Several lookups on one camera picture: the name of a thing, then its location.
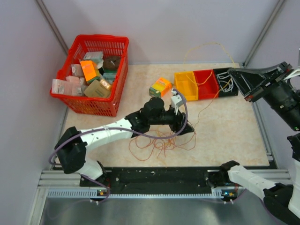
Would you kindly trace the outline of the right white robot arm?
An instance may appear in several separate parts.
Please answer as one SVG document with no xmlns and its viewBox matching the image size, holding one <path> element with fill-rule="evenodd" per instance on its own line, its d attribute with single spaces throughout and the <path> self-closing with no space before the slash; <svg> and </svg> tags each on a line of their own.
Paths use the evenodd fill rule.
<svg viewBox="0 0 300 225">
<path fill-rule="evenodd" d="M 247 102 L 263 99 L 269 107 L 295 132 L 287 137 L 291 146 L 290 166 L 294 169 L 292 183 L 270 181 L 231 160 L 219 168 L 219 181 L 223 185 L 236 183 L 256 195 L 266 209 L 288 225 L 300 223 L 300 91 L 291 79 L 300 75 L 285 61 L 260 69 L 230 68 L 229 76 Z"/>
</svg>

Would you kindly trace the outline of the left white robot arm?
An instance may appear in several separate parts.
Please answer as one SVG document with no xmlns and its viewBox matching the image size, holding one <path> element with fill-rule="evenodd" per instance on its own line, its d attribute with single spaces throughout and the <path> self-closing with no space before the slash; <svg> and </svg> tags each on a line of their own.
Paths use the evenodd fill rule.
<svg viewBox="0 0 300 225">
<path fill-rule="evenodd" d="M 117 122 L 87 130 L 68 128 L 55 146 L 63 172 L 79 173 L 89 177 L 96 186 L 103 185 L 104 168 L 98 160 L 88 158 L 89 151 L 118 140 L 147 136 L 152 125 L 168 125 L 174 136 L 192 133 L 194 128 L 188 123 L 188 113 L 179 111 L 179 106 L 185 104 L 184 100 L 172 102 L 166 110 L 162 99 L 152 97 L 140 110 Z"/>
</svg>

